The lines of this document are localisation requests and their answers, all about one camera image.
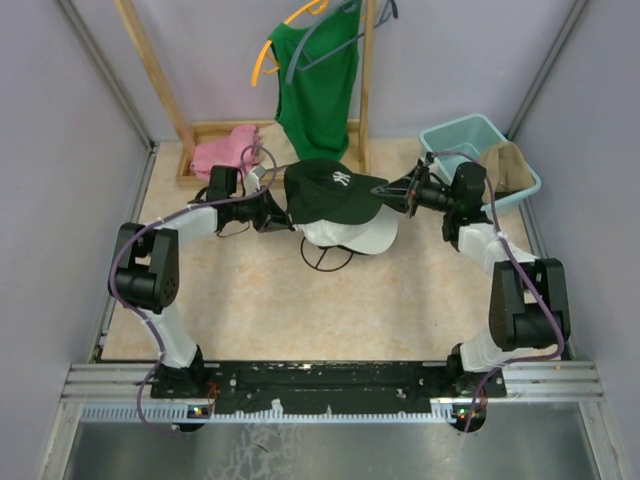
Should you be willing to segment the white cap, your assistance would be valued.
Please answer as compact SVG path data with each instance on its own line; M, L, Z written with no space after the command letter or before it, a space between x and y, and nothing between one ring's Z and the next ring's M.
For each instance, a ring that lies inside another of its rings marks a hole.
M399 215L383 206L364 224L347 225L318 220L308 224L297 224L294 229L318 247L344 247L359 254L379 255L394 243L399 223Z

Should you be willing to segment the black cap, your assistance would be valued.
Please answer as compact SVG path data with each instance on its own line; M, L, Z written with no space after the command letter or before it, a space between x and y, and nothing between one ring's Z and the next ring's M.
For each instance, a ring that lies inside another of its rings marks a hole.
M386 184L383 178L354 173L331 159L301 161L284 172L286 212L295 225L320 220L365 224L383 204L372 190Z

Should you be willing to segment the black wire hat stand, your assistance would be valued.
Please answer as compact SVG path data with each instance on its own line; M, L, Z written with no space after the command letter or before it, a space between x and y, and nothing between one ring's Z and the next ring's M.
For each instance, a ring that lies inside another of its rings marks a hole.
M303 238L299 244L303 263L320 273L334 273L345 268L356 253L342 246L316 246Z

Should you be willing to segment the wooden clothes rack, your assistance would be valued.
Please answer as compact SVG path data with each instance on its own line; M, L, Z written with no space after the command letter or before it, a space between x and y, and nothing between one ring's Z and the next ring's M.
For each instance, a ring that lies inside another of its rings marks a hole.
M174 128L182 145L182 153L177 165L175 183L184 190L195 190L203 185L190 171L190 163L195 148L203 143L229 134L233 128L239 126L239 121L197 121L188 123L179 103L171 89L170 83L161 67L152 42L138 12L131 1L116 1L114 3L121 22L133 43L140 61L151 81L169 121ZM369 93L371 85L371 71L373 64L374 23L376 3L365 3L361 93L359 116L351 119L347 124L347 131L355 144L347 149L343 156L344 163L352 170L369 174L371 172L371 155L369 142Z

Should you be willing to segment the khaki cap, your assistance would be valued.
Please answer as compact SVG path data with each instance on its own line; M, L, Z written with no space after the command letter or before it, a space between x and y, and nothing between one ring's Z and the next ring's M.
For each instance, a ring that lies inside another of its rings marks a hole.
M518 193L535 186L535 180L519 147L500 141L478 158L493 186L496 198Z

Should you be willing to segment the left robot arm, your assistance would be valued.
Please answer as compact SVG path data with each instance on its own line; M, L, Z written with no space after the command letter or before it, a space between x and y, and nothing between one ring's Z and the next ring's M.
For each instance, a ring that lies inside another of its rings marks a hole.
M216 166L209 184L183 209L149 224L125 223L118 231L109 294L147 328L158 348L151 378L173 395L194 397L208 384L202 351L187 333L176 303L180 253L233 222L260 233L288 230L287 216L269 190L275 176L261 166L246 174Z

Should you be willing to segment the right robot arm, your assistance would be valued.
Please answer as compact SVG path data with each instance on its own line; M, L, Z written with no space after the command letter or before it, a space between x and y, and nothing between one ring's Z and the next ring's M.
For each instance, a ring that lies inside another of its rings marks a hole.
M392 209L413 216L420 207L443 215L442 237L480 265L491 280L488 326L457 345L457 364L446 372L448 387L470 395L508 365L562 356L570 335L564 267L519 249L501 229L495 190L486 169L460 164L450 185L432 179L418 163L402 178L373 188Z

